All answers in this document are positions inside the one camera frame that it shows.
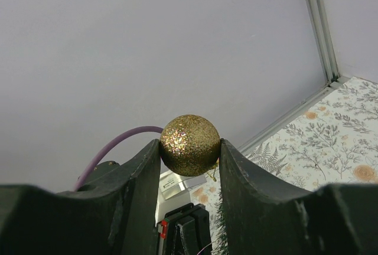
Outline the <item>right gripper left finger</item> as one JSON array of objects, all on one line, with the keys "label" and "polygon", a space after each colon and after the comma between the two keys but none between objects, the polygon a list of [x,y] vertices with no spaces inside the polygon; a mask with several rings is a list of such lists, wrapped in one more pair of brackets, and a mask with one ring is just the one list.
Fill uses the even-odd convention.
[{"label": "right gripper left finger", "polygon": [[1,186],[2,254],[155,254],[159,142],[82,186]]}]

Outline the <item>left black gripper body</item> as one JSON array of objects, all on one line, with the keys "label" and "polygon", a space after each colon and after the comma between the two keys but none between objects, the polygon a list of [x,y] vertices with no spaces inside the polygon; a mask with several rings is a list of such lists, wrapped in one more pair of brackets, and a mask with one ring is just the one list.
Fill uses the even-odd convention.
[{"label": "left black gripper body", "polygon": [[157,224],[157,254],[211,255],[210,214],[203,204],[176,208]]}]

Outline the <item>small frosted christmas tree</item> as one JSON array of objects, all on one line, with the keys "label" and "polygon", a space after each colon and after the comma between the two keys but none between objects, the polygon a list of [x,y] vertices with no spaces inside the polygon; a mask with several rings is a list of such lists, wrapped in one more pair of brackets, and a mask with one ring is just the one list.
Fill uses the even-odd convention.
[{"label": "small frosted christmas tree", "polygon": [[211,254],[229,254],[229,245],[224,217],[223,195],[221,189],[217,190],[217,198],[211,207],[210,235],[213,241]]}]

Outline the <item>gold ball ornament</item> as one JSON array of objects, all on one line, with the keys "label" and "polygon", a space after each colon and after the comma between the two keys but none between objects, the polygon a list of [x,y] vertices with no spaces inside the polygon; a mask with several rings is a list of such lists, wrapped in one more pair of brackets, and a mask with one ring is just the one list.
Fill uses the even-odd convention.
[{"label": "gold ball ornament", "polygon": [[164,165],[174,173],[196,177],[216,166],[221,138],[215,126],[198,115],[182,115],[164,127],[159,153]]}]

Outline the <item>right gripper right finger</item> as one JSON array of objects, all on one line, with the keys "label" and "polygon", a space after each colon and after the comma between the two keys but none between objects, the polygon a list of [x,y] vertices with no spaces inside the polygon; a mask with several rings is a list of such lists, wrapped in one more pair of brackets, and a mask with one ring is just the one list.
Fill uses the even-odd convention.
[{"label": "right gripper right finger", "polygon": [[376,254],[377,185],[296,187],[222,140],[220,180],[230,254]]}]

